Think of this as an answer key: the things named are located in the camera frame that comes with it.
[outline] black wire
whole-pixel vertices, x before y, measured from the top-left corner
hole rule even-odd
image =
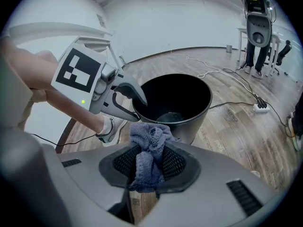
[[[276,7],[274,6],[275,9],[275,21],[276,21]],[[275,23],[275,21],[273,23]]]
[[[245,79],[243,78],[243,76],[241,76],[240,74],[237,73],[237,71],[240,70],[240,69],[237,69],[236,71],[233,71],[233,70],[231,70],[231,69],[229,69],[229,68],[223,68],[222,70],[223,70],[224,72],[226,72],[226,73],[235,73],[235,74],[237,74],[239,77],[241,77],[241,78],[248,84],[248,86],[249,86],[249,88],[250,88],[250,91],[251,91],[251,94],[254,96],[254,98],[256,98],[256,94],[254,94],[254,93],[252,92],[252,88],[251,88],[251,86],[250,86],[250,83],[249,83],[247,80],[245,80]]]
[[[40,139],[46,140],[46,141],[48,141],[48,142],[50,142],[50,143],[52,143],[52,144],[54,144],[54,145],[56,145],[56,146],[75,145],[75,144],[79,143],[79,142],[82,141],[82,140],[86,140],[86,139],[88,139],[88,138],[91,138],[91,137],[95,136],[95,134],[92,135],[92,136],[88,136],[88,137],[86,137],[86,138],[84,138],[84,139],[81,139],[81,140],[75,142],[75,143],[66,143],[66,144],[64,144],[64,145],[57,145],[57,144],[51,142],[50,140],[47,140],[47,139],[42,138],[42,137],[39,136],[39,135],[36,135],[36,134],[32,134],[32,135],[35,135],[35,136],[39,137]]]
[[[234,103],[234,102],[225,102],[225,103],[222,103],[222,104],[218,104],[218,105],[215,105],[215,106],[212,106],[210,107],[209,109],[212,109],[212,108],[217,108],[217,107],[220,107],[224,104],[246,104],[246,105],[250,105],[250,106],[253,106],[254,104],[248,104],[248,103],[245,103],[245,102],[238,102],[238,103]]]
[[[262,100],[263,102],[265,102],[266,104],[268,104],[269,106],[271,106],[271,108],[272,108],[272,109],[275,111],[275,113],[277,114],[277,116],[278,116],[278,118],[279,118],[281,124],[284,126],[284,128],[285,128],[285,134],[287,135],[287,137],[293,138],[294,136],[289,136],[289,134],[286,132],[286,128],[288,128],[289,131],[290,131],[290,128],[289,128],[288,123],[287,123],[287,120],[286,120],[286,124],[284,124],[284,123],[282,122],[282,120],[281,120],[279,114],[278,114],[278,113],[276,112],[276,110],[274,109],[274,107],[273,107],[271,104],[269,104],[268,102],[266,102],[264,99],[262,99],[261,97],[257,96],[255,93],[253,93],[253,90],[252,90],[252,88],[251,88],[251,86],[250,86],[250,83],[249,83],[247,80],[245,80],[240,74],[237,73],[238,70],[240,70],[240,69],[237,69],[236,71],[233,71],[233,70],[231,70],[231,69],[229,69],[229,68],[224,68],[224,69],[223,69],[223,71],[226,72],[226,73],[235,73],[235,74],[237,74],[237,75],[240,76],[245,82],[247,82],[247,84],[248,84],[248,86],[249,86],[249,88],[250,88],[250,90],[251,90],[251,94],[255,97],[255,99],[257,100],[257,102],[258,102],[258,99],[259,99],[259,100]]]

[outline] shoe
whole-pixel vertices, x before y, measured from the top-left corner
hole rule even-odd
[[[260,175],[260,172],[257,172],[257,171],[251,171],[251,173],[253,173],[256,177],[260,178],[261,175]]]
[[[245,66],[245,73],[250,74],[250,71],[251,71],[251,67],[246,65]]]
[[[116,145],[119,141],[121,129],[126,125],[127,120],[119,118],[110,118],[112,122],[112,129],[106,135],[96,134],[96,136],[103,142],[104,147]]]
[[[300,151],[301,150],[301,137],[294,134],[292,119],[288,120],[288,128],[289,128],[291,136],[292,136],[292,142],[293,142],[295,150]]]
[[[290,112],[290,118],[291,118],[291,119],[294,118],[294,114],[295,114],[295,111]]]
[[[256,69],[253,72],[252,76],[255,77],[255,78],[258,78],[258,79],[263,79],[262,72],[261,71],[257,71]]]

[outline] floor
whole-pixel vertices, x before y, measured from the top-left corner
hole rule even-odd
[[[239,67],[237,51],[227,53],[225,49],[212,48],[188,49],[156,55],[130,63],[124,70],[135,77],[140,85],[164,74],[184,73],[196,76],[212,70],[200,61],[189,60],[187,56],[180,55],[181,53],[220,69],[235,70]],[[302,93],[302,86],[283,73],[278,76],[275,72],[273,76],[265,77],[263,80],[249,76],[244,70],[238,73],[250,82],[257,95],[275,108],[281,120],[285,122],[286,117],[294,110]],[[241,80],[239,76],[234,74],[233,76]],[[252,95],[240,83],[226,75],[210,73],[203,80],[212,89],[212,105],[227,101],[255,103]],[[199,91],[196,95],[197,100],[203,97]],[[128,122],[122,129],[120,142],[128,141],[129,126]],[[93,131],[77,122],[67,142],[76,142],[93,134]],[[285,136],[284,127],[275,112],[270,110],[267,114],[255,114],[252,106],[249,105],[224,105],[209,110],[193,145],[225,154],[248,170],[258,171],[261,179],[277,192],[289,186],[301,162],[300,154],[295,151],[291,139]],[[102,147],[101,142],[96,137],[92,137],[76,145],[65,146],[62,153],[98,147]],[[142,210],[141,218],[146,212],[148,211]]]

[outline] blue towel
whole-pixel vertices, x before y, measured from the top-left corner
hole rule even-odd
[[[130,141],[137,143],[142,152],[136,156],[136,175],[129,190],[153,192],[164,182],[160,170],[166,140],[175,140],[168,126],[154,123],[134,123],[130,127]]]

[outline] small trash can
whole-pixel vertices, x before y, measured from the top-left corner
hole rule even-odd
[[[232,45],[226,45],[226,52],[232,53]]]
[[[209,86],[197,77],[169,74],[141,87],[148,106],[134,99],[133,107],[142,122],[165,124],[174,137],[191,144],[212,102]]]

